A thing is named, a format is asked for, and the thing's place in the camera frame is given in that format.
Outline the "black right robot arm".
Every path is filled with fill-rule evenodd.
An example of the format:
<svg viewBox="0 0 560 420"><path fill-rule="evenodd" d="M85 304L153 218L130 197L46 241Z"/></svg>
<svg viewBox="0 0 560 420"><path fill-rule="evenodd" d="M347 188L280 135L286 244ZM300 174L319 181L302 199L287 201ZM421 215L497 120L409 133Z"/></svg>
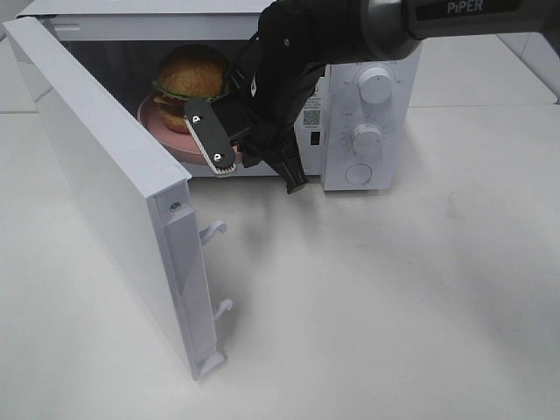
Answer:
<svg viewBox="0 0 560 420"><path fill-rule="evenodd" d="M539 32L559 48L557 1L275 1L258 19L261 56L227 99L223 156L239 146L246 166L265 162L288 193L307 182L294 122L326 66L402 60L424 39Z"/></svg>

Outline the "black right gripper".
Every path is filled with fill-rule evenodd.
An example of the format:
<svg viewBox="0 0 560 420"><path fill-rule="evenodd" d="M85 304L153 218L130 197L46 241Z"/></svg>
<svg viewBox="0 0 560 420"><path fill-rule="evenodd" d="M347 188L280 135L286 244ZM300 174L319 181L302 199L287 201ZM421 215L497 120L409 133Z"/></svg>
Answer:
<svg viewBox="0 0 560 420"><path fill-rule="evenodd" d="M307 184L292 130L326 66L370 61L361 14L366 1L275 1L258 19L260 57L243 87L251 134L239 141L245 166L263 160L293 194Z"/></svg>

